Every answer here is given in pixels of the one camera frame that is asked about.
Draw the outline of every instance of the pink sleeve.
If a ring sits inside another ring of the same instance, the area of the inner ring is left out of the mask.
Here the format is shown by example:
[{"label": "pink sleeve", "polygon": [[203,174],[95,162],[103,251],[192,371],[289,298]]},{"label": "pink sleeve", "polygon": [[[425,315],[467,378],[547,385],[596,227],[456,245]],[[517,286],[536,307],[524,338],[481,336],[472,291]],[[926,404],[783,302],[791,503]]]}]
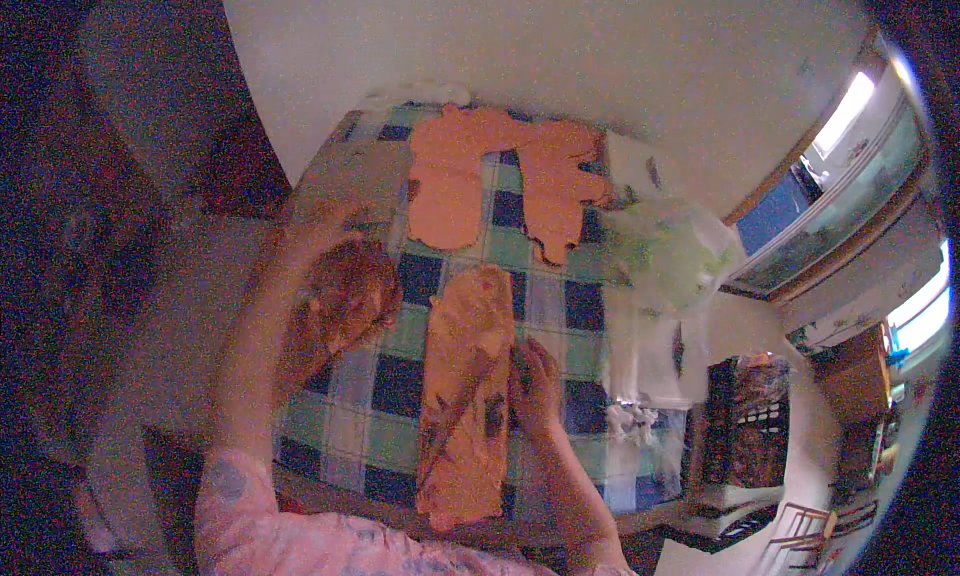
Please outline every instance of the pink sleeve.
[{"label": "pink sleeve", "polygon": [[[529,561],[445,543],[419,543],[361,517],[281,512],[264,462],[238,450],[215,450],[205,461],[195,535],[201,574],[553,574]],[[594,573],[620,572],[601,567]]]}]

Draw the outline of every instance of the plastic bag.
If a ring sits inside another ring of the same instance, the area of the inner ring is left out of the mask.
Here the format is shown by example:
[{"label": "plastic bag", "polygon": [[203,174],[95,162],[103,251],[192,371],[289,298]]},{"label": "plastic bag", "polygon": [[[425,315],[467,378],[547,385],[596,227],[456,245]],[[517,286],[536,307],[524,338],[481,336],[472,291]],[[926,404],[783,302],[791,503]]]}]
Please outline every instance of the plastic bag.
[{"label": "plastic bag", "polygon": [[619,402],[689,408],[707,395],[706,317],[738,266],[738,237],[680,198],[621,187],[602,213],[607,282],[604,386]]},{"label": "plastic bag", "polygon": [[647,291],[651,313],[697,312],[736,268],[738,237],[723,222],[681,198],[624,187],[602,214],[611,283]]}]

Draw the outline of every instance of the checkered tablecloth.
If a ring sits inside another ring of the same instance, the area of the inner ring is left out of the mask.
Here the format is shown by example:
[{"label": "checkered tablecloth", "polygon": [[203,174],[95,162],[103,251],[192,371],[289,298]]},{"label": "checkered tablecloth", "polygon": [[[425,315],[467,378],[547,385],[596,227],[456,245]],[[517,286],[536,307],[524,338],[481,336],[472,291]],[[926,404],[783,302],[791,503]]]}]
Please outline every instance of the checkered tablecloth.
[{"label": "checkered tablecloth", "polygon": [[[349,138],[405,140],[417,122],[439,113],[436,106],[410,103],[384,114],[365,113]],[[345,354],[340,365],[317,374],[294,398],[280,430],[277,462],[374,500],[413,507],[429,299],[442,292],[455,274],[489,262],[510,272],[517,337],[533,336],[558,360],[566,431],[607,504],[618,513],[637,512],[677,498],[681,493],[679,456],[658,457],[654,447],[643,448],[635,473],[609,469],[608,399],[600,384],[607,346],[596,261],[603,233],[597,214],[584,210],[582,244],[570,252],[565,266],[552,268],[535,260],[534,244],[522,233],[523,185],[517,154],[485,156],[481,179],[479,240],[452,252],[407,239],[406,191],[399,191],[399,210],[391,229],[381,233],[397,260],[403,285],[396,326],[375,344]],[[682,440],[686,414],[660,411],[654,437],[661,442],[671,436]],[[529,442],[515,426],[510,427],[505,516],[549,523],[542,479],[530,463]],[[673,455],[682,453],[676,445],[672,449]],[[663,466],[677,469],[664,474]]]}]

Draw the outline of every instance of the chair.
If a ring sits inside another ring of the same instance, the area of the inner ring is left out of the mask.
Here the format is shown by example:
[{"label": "chair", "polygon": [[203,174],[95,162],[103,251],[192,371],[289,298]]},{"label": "chair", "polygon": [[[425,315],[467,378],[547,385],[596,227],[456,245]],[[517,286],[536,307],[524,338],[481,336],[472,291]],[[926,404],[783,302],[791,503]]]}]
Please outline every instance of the chair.
[{"label": "chair", "polygon": [[[785,503],[783,505],[784,516],[787,509],[797,510],[791,522],[792,532],[787,536],[772,538],[767,544],[767,550],[775,547],[775,556],[777,557],[780,556],[781,551],[811,553],[812,557],[807,562],[790,564],[789,568],[791,570],[817,569],[821,565],[821,559],[827,544],[870,526],[877,517],[878,507],[879,503],[876,499],[866,505],[840,512],[804,507],[796,503]],[[822,524],[822,528],[811,532],[814,525],[819,526],[820,524]]]}]

